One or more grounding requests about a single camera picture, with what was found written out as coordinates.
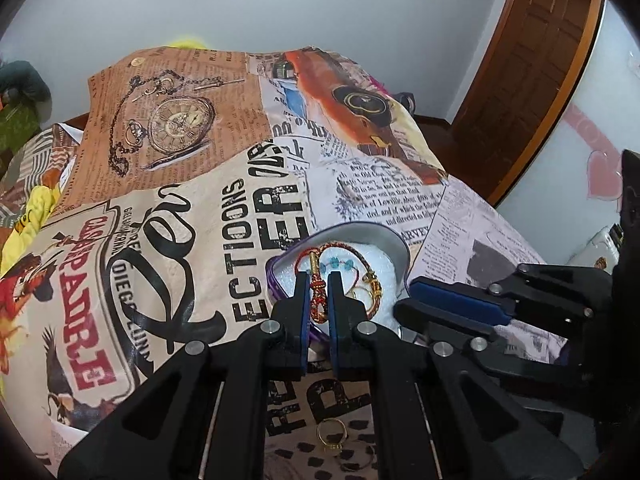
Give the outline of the purple heart jewelry box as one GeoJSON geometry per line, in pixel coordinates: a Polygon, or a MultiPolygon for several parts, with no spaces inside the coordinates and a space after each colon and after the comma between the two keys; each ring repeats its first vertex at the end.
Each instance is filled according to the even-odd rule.
{"type": "Polygon", "coordinates": [[[310,291],[320,296],[320,304],[311,309],[311,335],[326,340],[330,334],[326,296],[331,273],[341,275],[346,296],[352,286],[378,280],[383,297],[371,321],[397,333],[393,305],[405,290],[409,263],[409,248],[396,232],[377,223],[355,221],[331,226],[294,244],[283,255],[271,258],[266,271],[274,301],[293,295],[299,272],[318,284],[310,291]]]}

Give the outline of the white suitcase with stickers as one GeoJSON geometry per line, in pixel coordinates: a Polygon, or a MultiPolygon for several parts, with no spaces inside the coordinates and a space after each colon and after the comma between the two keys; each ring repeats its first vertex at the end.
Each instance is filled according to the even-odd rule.
{"type": "Polygon", "coordinates": [[[622,228],[619,224],[614,223],[593,235],[582,249],[570,257],[567,264],[569,266],[588,266],[588,268],[596,268],[612,274],[618,260],[620,260],[622,241],[622,228]]]}

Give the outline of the gold bangle in box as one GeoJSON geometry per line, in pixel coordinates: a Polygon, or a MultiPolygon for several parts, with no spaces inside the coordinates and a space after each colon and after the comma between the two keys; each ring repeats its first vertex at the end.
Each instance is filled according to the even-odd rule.
{"type": "Polygon", "coordinates": [[[378,280],[364,285],[354,285],[347,292],[347,296],[364,303],[367,319],[370,320],[374,318],[378,310],[380,310],[383,297],[382,285],[378,280]]]}

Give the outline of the white wardrobe with hearts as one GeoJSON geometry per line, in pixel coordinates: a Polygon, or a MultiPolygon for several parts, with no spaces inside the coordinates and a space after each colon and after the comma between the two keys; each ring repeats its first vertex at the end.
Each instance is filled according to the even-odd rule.
{"type": "Polygon", "coordinates": [[[564,113],[498,211],[548,263],[620,218],[622,154],[639,148],[639,44],[611,1],[564,113]]]}

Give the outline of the dark bag on floor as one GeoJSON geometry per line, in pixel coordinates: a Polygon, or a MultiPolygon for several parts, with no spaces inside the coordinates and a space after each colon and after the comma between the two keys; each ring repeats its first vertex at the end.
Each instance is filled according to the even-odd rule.
{"type": "Polygon", "coordinates": [[[393,98],[400,103],[410,115],[416,114],[416,99],[411,92],[398,92],[393,98]]]}

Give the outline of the newspaper print bed cover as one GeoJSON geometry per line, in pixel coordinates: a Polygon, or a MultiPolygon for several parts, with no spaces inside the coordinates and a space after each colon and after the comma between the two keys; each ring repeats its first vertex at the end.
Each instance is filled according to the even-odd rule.
{"type": "Polygon", "coordinates": [[[268,261],[331,226],[396,232],[406,281],[482,287],[540,259],[339,54],[142,50],[89,90],[85,128],[27,145],[61,197],[1,275],[1,404],[48,474],[189,341],[268,318],[268,261]]]}

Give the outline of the yellow cloth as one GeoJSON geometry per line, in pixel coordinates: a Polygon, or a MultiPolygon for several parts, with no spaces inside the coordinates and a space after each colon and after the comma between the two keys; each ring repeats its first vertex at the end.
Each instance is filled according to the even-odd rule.
{"type": "Polygon", "coordinates": [[[61,189],[57,184],[54,188],[45,185],[37,185],[32,189],[25,206],[24,214],[18,218],[9,236],[1,248],[1,275],[6,274],[26,249],[34,241],[36,235],[49,219],[58,200],[61,197],[61,189]]]}

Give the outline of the brown wooden door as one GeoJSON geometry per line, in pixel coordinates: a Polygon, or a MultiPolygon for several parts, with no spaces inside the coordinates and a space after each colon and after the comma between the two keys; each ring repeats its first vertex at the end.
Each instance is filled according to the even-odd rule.
{"type": "Polygon", "coordinates": [[[596,39],[604,0],[506,0],[452,136],[459,178],[497,205],[567,106],[596,39]]]}

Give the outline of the green covered side table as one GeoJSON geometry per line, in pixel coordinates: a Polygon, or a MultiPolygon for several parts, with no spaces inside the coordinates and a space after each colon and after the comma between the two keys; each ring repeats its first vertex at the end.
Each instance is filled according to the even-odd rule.
{"type": "Polygon", "coordinates": [[[0,115],[1,159],[8,162],[40,131],[39,116],[34,104],[26,101],[6,104],[0,115]]]}

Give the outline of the yellow pillow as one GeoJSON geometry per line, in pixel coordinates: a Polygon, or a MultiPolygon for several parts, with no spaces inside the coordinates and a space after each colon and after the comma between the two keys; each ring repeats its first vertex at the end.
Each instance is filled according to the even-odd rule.
{"type": "Polygon", "coordinates": [[[194,37],[179,37],[175,40],[171,40],[168,42],[167,47],[178,48],[178,49],[196,49],[196,50],[207,50],[205,42],[201,39],[194,37]]]}

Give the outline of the dark green jacket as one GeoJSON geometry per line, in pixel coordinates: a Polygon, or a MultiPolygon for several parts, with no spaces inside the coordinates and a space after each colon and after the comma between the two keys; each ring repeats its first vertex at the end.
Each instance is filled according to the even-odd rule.
{"type": "Polygon", "coordinates": [[[1,107],[25,101],[41,120],[52,112],[51,91],[38,70],[27,61],[1,62],[1,107]]]}

